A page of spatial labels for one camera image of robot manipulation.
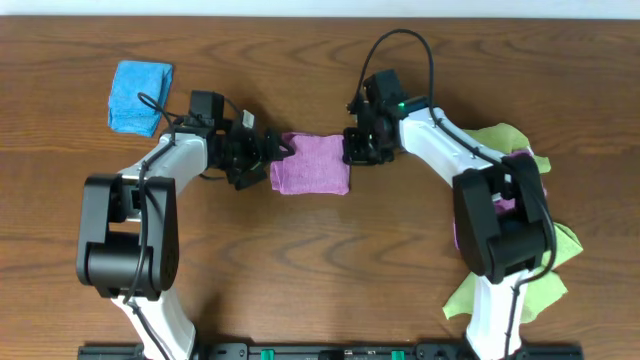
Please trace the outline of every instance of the white wall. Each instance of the white wall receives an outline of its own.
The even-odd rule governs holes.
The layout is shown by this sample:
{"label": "white wall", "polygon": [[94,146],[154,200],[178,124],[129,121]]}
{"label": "white wall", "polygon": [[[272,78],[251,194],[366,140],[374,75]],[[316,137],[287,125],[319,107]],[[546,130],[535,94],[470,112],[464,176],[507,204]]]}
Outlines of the white wall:
{"label": "white wall", "polygon": [[0,15],[640,19],[640,0],[0,0]]}

